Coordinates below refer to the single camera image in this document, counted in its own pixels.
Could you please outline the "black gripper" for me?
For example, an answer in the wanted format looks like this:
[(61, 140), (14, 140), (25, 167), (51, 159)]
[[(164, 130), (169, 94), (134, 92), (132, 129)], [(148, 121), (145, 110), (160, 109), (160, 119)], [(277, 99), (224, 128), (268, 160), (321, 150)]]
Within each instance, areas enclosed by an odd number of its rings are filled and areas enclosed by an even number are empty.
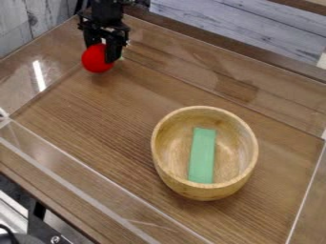
[(123, 7), (130, 0), (89, 0), (89, 7), (78, 12), (78, 29), (83, 31), (86, 46), (106, 39), (106, 62), (114, 63), (123, 54), (130, 27), (123, 22)]

